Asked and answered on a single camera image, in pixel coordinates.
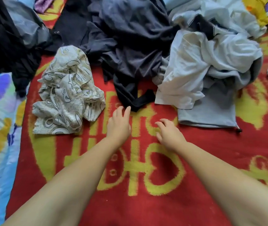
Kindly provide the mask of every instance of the beige patterned fabric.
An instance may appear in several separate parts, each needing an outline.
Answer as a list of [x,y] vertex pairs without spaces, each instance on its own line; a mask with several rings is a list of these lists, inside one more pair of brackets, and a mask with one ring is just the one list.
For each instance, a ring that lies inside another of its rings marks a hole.
[[32,106],[35,134],[79,132],[82,119],[95,121],[105,108],[104,92],[94,85],[86,54],[74,46],[58,49],[45,70],[39,95]]

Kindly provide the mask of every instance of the purple fabric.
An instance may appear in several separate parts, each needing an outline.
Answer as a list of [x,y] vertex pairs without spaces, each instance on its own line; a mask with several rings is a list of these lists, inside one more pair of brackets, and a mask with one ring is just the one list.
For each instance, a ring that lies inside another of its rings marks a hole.
[[53,0],[36,0],[34,3],[34,10],[37,13],[44,13],[46,9],[52,4]]

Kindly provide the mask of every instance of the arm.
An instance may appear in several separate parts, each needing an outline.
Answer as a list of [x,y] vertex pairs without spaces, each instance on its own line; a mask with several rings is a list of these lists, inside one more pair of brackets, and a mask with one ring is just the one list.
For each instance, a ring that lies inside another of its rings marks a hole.
[[185,140],[172,121],[156,122],[158,140],[182,156],[235,226],[268,225],[268,187]]
[[54,178],[21,206],[4,226],[73,226],[79,223],[107,162],[131,133],[131,107],[109,119],[107,137]]

